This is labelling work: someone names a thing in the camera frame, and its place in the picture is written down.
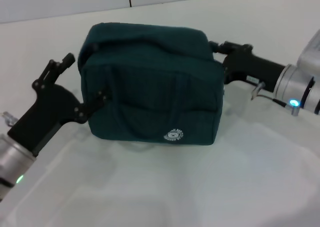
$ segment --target white table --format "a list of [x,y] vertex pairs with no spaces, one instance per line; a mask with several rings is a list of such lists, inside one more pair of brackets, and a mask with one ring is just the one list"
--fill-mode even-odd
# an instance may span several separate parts
[[[22,116],[48,61],[78,54],[100,22],[196,28],[286,65],[319,29],[319,9],[319,0],[189,0],[1,24],[0,110]],[[57,83],[81,98],[75,65]],[[107,141],[87,125],[65,125],[1,203],[2,226],[319,226],[320,117],[250,102],[251,90],[226,87],[211,146]]]

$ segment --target green led light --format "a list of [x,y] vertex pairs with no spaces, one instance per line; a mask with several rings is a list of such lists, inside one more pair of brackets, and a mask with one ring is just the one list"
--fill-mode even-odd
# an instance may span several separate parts
[[16,183],[18,184],[22,179],[23,179],[23,175],[21,175],[19,178],[18,178],[18,180],[16,181]]

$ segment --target blue led light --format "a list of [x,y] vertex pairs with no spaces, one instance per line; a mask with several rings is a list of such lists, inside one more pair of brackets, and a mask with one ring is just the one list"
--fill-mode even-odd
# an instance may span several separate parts
[[298,107],[300,105],[298,100],[295,99],[291,99],[290,100],[290,105],[294,106],[294,107]]

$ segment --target white printed logo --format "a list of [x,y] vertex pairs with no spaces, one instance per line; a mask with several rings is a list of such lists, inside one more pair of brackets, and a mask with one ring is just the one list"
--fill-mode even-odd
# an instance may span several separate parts
[[184,133],[182,132],[182,130],[174,128],[169,133],[167,133],[164,136],[164,138],[167,141],[178,141],[178,140],[182,139],[183,136],[184,136]]

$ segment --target teal fabric bag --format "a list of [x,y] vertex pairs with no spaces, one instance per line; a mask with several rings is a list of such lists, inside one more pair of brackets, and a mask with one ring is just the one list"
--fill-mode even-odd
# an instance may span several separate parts
[[107,88],[89,119],[102,139],[211,145],[223,105],[224,69],[195,29],[127,23],[93,26],[78,68],[85,103]]

